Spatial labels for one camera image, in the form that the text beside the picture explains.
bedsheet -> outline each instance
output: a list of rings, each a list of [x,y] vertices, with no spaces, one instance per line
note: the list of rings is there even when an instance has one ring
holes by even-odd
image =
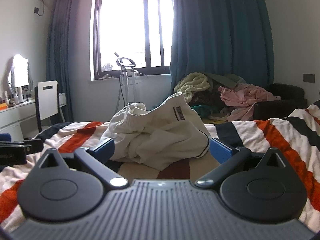
[[[224,134],[231,142],[240,140],[253,152],[265,152],[278,147],[304,183],[308,200],[300,221],[311,230],[320,230],[320,101],[308,109],[296,109],[285,120],[232,122],[219,125],[207,124],[212,137]],[[39,135],[44,141],[43,152],[51,147],[61,153],[73,152],[80,146],[90,147],[99,143],[108,123],[83,122],[57,124]],[[0,173],[0,223],[8,232],[23,221],[17,203],[17,191],[42,153],[27,156],[26,165],[7,167]],[[107,166],[132,181],[133,179],[191,179],[195,181],[218,162],[206,154],[200,159],[184,159],[159,172],[138,163],[109,161]]]

window pane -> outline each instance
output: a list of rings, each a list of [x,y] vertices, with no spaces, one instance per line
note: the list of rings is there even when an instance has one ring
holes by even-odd
[[[143,0],[102,0],[100,52],[102,71],[120,69],[115,52],[146,66]]]
[[[151,67],[161,66],[158,0],[148,0]]]
[[[170,66],[173,28],[172,0],[160,0],[160,10],[164,46],[164,65]]]

striped blanket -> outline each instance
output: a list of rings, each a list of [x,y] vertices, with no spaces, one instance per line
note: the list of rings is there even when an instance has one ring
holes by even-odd
[[[57,124],[39,135],[44,151],[54,147],[61,153],[73,152],[80,146],[99,143],[108,123],[83,122]],[[304,183],[308,200],[300,221],[311,230],[320,230],[320,101],[307,110],[296,109],[285,120],[207,124],[212,137],[234,146],[244,145],[253,152],[278,147]],[[8,232],[17,228],[24,217],[17,203],[17,190],[42,153],[27,156],[26,165],[7,167],[0,173],[0,223]],[[191,179],[195,181],[219,164],[207,154],[200,159],[185,159],[164,171],[138,163],[109,161],[107,166],[132,181],[133,179]]]

teal curtain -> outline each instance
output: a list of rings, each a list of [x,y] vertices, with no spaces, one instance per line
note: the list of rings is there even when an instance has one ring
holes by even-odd
[[[192,72],[234,73],[266,88],[274,56],[264,0],[173,0],[171,92]]]
[[[55,0],[49,29],[46,76],[47,81],[57,80],[59,93],[66,94],[67,105],[62,108],[66,122],[73,121],[69,65],[73,59],[77,5],[78,0]],[[52,118],[52,122],[61,120]]]

pink cloth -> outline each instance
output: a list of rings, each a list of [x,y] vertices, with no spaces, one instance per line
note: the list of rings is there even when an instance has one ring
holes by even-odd
[[[228,122],[239,119],[240,121],[252,120],[253,105],[255,103],[281,99],[261,87],[248,84],[238,84],[233,90],[219,87],[218,91],[221,94],[221,100],[227,106],[234,106],[236,108],[228,117]]]

